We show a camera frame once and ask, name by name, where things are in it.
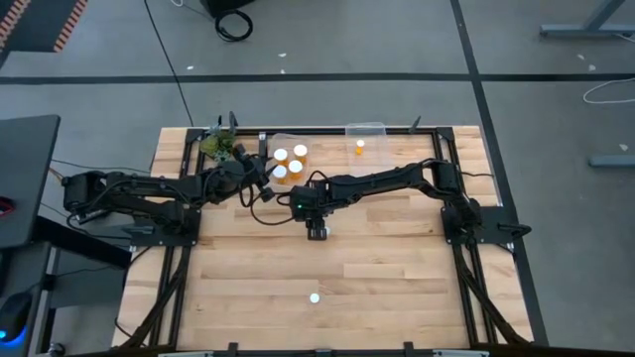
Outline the black orange striped mat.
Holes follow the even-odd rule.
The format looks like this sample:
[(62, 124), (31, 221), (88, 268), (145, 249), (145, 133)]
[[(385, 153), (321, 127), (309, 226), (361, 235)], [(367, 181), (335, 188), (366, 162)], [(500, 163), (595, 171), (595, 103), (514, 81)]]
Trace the black orange striped mat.
[(0, 0), (0, 54), (59, 53), (87, 0)]

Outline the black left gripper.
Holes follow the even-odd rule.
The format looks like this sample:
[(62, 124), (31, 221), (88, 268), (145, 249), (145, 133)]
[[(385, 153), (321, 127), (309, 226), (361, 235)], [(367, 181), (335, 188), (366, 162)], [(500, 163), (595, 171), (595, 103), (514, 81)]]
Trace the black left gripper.
[(255, 172), (263, 172), (270, 158), (259, 154), (249, 154), (242, 144), (232, 148), (235, 161), (220, 163), (211, 170), (211, 194), (213, 196), (231, 196), (248, 185), (254, 185), (258, 190), (258, 197), (269, 201), (276, 196), (276, 192), (269, 187), (267, 180), (253, 181)]

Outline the clear plastic bin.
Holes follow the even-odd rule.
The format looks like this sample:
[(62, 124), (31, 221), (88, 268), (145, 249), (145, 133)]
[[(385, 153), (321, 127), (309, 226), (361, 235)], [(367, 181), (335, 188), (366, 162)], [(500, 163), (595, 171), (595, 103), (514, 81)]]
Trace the clear plastic bin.
[(309, 176), (310, 168), (311, 168), (310, 156), (313, 150), (312, 148), (313, 143), (311, 139), (307, 136), (298, 136), (298, 135), (291, 135), (291, 134), (285, 134), (285, 133), (273, 135), (268, 142), (268, 145), (269, 145), (268, 158), (270, 158), (270, 161), (268, 162), (266, 166), (268, 170), (273, 170), (274, 167), (277, 166), (276, 161), (274, 160), (274, 152), (277, 149), (279, 148), (286, 149), (289, 153), (289, 162), (290, 162), (295, 159), (293, 150), (294, 150), (294, 147), (298, 144), (303, 144), (308, 148), (308, 158), (307, 158), (307, 163), (304, 165), (303, 176), (299, 180), (291, 180), (290, 177), (288, 176), (287, 182), (281, 186), (293, 186), (294, 184), (303, 184), (306, 181), (306, 179)]
[[(346, 125), (344, 130), (348, 167), (353, 176), (366, 176), (389, 168), (386, 126), (383, 123), (353, 123)], [(359, 139), (365, 142), (361, 156), (355, 154)]]

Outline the black power adapter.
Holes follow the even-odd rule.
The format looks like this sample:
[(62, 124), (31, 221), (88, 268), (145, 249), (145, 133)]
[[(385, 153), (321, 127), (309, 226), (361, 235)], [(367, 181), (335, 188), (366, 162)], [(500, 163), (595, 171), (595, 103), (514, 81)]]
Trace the black power adapter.
[(106, 216), (108, 216), (111, 213), (110, 210), (108, 209), (97, 209), (97, 210), (93, 210), (93, 211), (89, 211), (86, 213), (79, 213), (77, 214), (74, 219), (80, 224), (85, 224), (89, 221), (98, 219), (98, 218), (104, 218)]

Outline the black computer mouse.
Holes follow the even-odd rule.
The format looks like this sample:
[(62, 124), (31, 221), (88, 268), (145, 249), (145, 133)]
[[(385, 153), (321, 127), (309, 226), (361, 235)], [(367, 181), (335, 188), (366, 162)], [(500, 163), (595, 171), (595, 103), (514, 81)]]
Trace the black computer mouse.
[(5, 300), (0, 306), (0, 342), (12, 342), (22, 334), (27, 325), (31, 306), (30, 293), (17, 293)]

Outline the green succulent plant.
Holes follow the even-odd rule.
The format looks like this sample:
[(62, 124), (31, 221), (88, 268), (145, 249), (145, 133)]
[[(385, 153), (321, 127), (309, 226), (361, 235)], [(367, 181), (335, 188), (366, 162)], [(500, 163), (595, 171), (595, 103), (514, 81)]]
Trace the green succulent plant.
[(226, 162), (232, 159), (234, 143), (234, 132), (213, 127), (200, 142), (199, 151), (216, 162)]

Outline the black desk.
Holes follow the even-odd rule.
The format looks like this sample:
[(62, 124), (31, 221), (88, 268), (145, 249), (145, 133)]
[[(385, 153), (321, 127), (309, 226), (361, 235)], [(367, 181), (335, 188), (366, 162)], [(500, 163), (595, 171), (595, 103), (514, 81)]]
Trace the black desk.
[(61, 117), (0, 119), (0, 197), (14, 210), (0, 214), (0, 250), (32, 240)]

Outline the gray table leg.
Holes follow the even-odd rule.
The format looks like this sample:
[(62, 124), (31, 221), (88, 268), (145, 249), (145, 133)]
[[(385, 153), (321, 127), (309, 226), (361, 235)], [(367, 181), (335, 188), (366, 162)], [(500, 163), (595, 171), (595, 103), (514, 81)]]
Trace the gray table leg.
[(593, 168), (635, 168), (635, 155), (590, 156), (588, 164)]
[(541, 25), (539, 35), (547, 36), (613, 36), (630, 38), (635, 35), (635, 25), (609, 24), (608, 20), (626, 2), (626, 0), (604, 0), (580, 25), (551, 24)]

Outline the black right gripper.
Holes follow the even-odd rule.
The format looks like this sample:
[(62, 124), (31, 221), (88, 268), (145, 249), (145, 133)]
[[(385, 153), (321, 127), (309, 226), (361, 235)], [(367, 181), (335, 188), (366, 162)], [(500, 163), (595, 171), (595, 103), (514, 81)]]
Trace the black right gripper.
[(325, 223), (314, 219), (326, 217), (334, 212), (329, 196), (328, 180), (311, 180), (308, 185), (295, 185), (289, 195), (292, 217), (297, 222), (306, 222), (308, 239), (324, 241)]

